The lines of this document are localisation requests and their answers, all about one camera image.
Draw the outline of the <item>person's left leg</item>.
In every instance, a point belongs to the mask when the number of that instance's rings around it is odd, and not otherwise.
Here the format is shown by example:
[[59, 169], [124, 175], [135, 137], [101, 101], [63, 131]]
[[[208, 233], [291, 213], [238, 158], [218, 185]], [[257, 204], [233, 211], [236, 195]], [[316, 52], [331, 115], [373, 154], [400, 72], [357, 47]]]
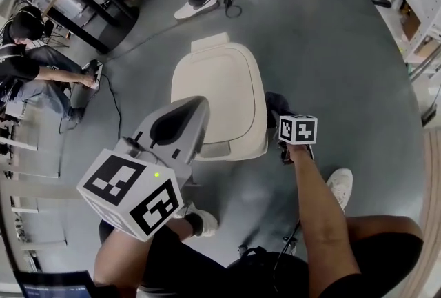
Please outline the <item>person's left leg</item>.
[[189, 221], [184, 218], [170, 219], [166, 226], [178, 235], [180, 241], [185, 241], [194, 236], [194, 229]]

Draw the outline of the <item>black tablet holder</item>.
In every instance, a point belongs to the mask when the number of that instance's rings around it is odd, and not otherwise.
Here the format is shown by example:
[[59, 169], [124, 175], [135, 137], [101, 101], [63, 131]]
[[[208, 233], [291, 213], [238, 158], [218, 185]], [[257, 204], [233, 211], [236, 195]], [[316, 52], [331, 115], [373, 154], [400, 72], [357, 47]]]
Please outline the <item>black tablet holder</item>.
[[99, 284], [92, 290], [91, 298], [136, 298], [136, 288], [119, 288], [115, 285]]

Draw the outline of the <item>brown cardboard carton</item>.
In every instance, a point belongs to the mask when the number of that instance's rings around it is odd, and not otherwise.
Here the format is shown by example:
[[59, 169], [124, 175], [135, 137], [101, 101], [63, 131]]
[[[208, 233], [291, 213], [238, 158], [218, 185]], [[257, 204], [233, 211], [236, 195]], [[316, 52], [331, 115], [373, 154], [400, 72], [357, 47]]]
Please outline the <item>brown cardboard carton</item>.
[[420, 27], [420, 20], [412, 10], [407, 11], [402, 18], [402, 29], [404, 35], [410, 41]]

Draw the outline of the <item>wooden slat platform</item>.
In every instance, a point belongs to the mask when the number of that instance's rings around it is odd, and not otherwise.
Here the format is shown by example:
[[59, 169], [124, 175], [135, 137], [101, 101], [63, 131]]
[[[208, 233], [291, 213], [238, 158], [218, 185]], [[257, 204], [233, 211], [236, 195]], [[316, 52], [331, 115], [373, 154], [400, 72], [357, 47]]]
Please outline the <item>wooden slat platform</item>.
[[425, 194], [420, 223], [424, 245], [407, 277], [402, 298], [418, 298], [441, 251], [441, 127], [424, 130]]

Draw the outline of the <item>dark purple cloth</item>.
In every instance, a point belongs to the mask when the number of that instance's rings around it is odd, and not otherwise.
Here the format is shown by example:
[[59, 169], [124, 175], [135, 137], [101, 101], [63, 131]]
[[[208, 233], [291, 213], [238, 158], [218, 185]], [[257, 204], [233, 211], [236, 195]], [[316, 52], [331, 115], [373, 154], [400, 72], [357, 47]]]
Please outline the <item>dark purple cloth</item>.
[[267, 129], [274, 129], [278, 125], [279, 116], [294, 116], [284, 96], [275, 92], [265, 93], [265, 105], [267, 109]]

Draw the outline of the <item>person's white shoe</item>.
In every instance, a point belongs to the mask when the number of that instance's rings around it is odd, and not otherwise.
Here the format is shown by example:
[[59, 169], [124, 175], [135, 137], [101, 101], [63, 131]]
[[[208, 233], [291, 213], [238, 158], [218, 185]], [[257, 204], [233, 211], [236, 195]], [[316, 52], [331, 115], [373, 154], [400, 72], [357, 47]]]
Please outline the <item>person's white shoe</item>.
[[349, 203], [353, 188], [353, 173], [348, 168], [339, 168], [335, 170], [328, 178], [329, 186], [334, 197], [337, 199], [342, 211], [345, 211]]
[[188, 205], [183, 206], [176, 214], [173, 215], [173, 218], [184, 218], [184, 216], [189, 213], [196, 213], [203, 218], [204, 229], [200, 237], [211, 237], [214, 235], [218, 229], [218, 220], [211, 213], [198, 209], [194, 203], [189, 203]]

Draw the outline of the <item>person's black shorts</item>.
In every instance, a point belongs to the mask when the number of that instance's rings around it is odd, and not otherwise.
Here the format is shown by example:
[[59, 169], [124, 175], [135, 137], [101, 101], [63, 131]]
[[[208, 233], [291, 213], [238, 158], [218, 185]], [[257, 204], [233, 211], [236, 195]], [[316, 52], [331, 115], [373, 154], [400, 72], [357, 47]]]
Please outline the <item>person's black shorts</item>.
[[[102, 245], [117, 231], [100, 225]], [[384, 298], [414, 268], [423, 240], [405, 233], [382, 233], [350, 241], [360, 272], [334, 282], [319, 298]], [[152, 298], [243, 298], [232, 289], [227, 267], [180, 241], [167, 226], [152, 238], [141, 285]]]

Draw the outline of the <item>white metal shelving rack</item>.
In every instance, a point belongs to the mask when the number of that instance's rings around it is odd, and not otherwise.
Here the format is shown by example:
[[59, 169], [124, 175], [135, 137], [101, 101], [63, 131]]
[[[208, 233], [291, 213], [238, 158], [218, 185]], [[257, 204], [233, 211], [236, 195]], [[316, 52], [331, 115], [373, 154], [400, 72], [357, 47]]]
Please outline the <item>white metal shelving rack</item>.
[[[391, 8], [375, 6], [385, 21], [404, 63], [414, 79], [424, 79], [431, 94], [441, 84], [441, 0], [389, 0]], [[420, 27], [408, 40], [403, 15], [412, 10]]]

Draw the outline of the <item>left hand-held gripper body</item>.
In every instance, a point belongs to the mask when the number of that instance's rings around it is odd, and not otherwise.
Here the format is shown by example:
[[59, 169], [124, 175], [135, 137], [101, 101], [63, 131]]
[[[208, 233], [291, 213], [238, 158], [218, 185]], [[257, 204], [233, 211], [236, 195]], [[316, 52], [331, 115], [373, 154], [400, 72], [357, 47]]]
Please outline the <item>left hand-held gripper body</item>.
[[[193, 96], [172, 103], [204, 103], [205, 136], [208, 100]], [[102, 220], [141, 241], [183, 207], [181, 188], [192, 178], [191, 162], [203, 145], [152, 146], [151, 141], [148, 115], [131, 137], [103, 150], [77, 185]]]

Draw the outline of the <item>black-headed broom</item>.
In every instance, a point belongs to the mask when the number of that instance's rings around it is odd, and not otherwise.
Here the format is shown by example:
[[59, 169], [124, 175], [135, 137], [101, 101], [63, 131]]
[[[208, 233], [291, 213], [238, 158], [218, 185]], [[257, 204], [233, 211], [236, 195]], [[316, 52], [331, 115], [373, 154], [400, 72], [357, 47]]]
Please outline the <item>black-headed broom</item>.
[[435, 95], [433, 102], [421, 115], [421, 122], [423, 128], [426, 127], [437, 115], [437, 108], [438, 108], [437, 99], [440, 96], [440, 93], [441, 93], [441, 84], [438, 87], [438, 91], [437, 94]]

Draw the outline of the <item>person's left black sock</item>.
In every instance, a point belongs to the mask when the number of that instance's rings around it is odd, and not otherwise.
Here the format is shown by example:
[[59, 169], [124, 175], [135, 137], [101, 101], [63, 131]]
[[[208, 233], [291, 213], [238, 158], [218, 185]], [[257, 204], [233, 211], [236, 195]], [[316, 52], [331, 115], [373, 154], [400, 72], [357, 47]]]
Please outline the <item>person's left black sock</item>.
[[184, 216], [184, 219], [189, 222], [192, 227], [192, 235], [200, 237], [203, 233], [203, 218], [196, 213], [189, 213]]

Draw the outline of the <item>person's right white shoe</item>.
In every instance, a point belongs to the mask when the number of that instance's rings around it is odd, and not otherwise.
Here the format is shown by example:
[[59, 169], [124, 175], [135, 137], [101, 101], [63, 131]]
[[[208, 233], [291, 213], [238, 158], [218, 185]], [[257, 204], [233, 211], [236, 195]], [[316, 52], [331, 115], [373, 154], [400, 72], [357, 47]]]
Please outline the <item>person's right white shoe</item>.
[[349, 203], [353, 188], [353, 173], [348, 168], [339, 168], [335, 170], [328, 178], [329, 186], [334, 197], [337, 199], [342, 211], [345, 211]]

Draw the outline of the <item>white power strip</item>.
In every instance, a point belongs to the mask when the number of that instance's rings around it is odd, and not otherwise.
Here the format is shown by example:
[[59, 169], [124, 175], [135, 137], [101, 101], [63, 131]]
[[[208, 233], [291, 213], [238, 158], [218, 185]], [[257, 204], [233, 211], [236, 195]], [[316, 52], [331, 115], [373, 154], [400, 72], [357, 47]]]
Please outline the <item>white power strip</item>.
[[82, 68], [83, 74], [90, 75], [94, 78], [94, 83], [90, 86], [93, 90], [96, 90], [99, 87], [102, 69], [103, 64], [96, 59], [91, 60]]

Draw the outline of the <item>beige plastic trash bin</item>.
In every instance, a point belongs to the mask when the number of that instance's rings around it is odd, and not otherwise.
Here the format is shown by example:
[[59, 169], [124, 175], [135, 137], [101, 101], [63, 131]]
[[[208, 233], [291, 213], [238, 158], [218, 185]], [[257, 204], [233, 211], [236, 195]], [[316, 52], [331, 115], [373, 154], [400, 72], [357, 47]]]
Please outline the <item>beige plastic trash bin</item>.
[[227, 33], [193, 41], [176, 65], [171, 100], [202, 96], [209, 121], [198, 161], [242, 161], [267, 152], [267, 107], [256, 59]]

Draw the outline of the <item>black tablet screen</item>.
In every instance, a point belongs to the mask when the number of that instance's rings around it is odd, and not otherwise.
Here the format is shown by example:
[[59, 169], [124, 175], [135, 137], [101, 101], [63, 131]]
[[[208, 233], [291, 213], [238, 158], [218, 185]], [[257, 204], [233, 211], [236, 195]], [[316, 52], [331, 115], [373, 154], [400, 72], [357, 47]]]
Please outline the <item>black tablet screen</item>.
[[93, 298], [96, 293], [87, 271], [13, 273], [24, 298]]

